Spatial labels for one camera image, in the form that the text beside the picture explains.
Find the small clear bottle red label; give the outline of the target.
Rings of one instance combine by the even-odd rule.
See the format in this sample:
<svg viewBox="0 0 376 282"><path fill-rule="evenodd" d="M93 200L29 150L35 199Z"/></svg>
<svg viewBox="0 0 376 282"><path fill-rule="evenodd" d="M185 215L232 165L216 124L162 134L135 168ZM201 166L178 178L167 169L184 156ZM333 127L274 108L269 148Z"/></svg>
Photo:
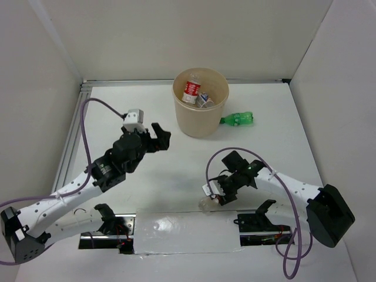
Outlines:
<svg viewBox="0 0 376 282"><path fill-rule="evenodd" d="M219 201L217 198L204 197L199 200L198 207L202 213L211 213L217 211L219 208Z"/></svg>

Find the clear bottle blue label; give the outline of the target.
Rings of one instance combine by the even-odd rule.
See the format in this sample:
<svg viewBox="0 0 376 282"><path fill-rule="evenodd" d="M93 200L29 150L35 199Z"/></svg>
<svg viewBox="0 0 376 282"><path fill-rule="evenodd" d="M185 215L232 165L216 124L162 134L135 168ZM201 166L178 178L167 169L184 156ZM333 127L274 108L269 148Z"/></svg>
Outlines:
<svg viewBox="0 0 376 282"><path fill-rule="evenodd" d="M206 92L200 92L196 98L196 106L200 109L215 106L215 103Z"/></svg>

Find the clear bottle red white label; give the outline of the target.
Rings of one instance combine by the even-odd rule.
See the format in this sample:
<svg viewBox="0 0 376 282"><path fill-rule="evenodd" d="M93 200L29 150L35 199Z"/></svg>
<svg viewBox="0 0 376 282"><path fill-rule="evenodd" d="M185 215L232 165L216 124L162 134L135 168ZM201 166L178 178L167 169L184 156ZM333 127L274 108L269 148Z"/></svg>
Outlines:
<svg viewBox="0 0 376 282"><path fill-rule="evenodd" d="M200 76L196 73L191 73L186 82L183 92L182 101L185 103L195 104L201 87Z"/></svg>

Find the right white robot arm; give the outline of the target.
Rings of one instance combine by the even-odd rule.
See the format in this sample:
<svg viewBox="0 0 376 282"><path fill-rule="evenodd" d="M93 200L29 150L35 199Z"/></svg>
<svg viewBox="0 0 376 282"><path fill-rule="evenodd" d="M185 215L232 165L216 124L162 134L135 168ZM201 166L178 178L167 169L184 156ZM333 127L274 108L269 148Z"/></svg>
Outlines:
<svg viewBox="0 0 376 282"><path fill-rule="evenodd" d="M237 151L222 160L228 176L208 179L203 191L222 206L237 200L237 192L243 187L279 195L290 201L287 209L276 200L266 200L259 208L256 223L262 230L284 225L301 227L326 247L333 248L355 222L355 216L339 190L327 184L324 187L310 185L288 177L268 167L261 160L248 162Z"/></svg>

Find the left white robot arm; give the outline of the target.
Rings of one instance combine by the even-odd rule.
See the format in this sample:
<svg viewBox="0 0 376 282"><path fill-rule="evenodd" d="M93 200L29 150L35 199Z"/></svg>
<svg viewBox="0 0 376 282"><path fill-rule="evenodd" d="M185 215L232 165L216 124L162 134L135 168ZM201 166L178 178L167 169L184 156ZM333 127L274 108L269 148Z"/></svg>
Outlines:
<svg viewBox="0 0 376 282"><path fill-rule="evenodd" d="M2 204L1 231L14 258L13 264L29 262L57 241L79 233L113 232L116 216L107 204L97 204L81 214L75 210L125 181L145 154L169 148L171 133L158 123L152 123L152 128L155 138L143 126L122 127L121 137L103 156L69 184L36 203L22 209Z"/></svg>

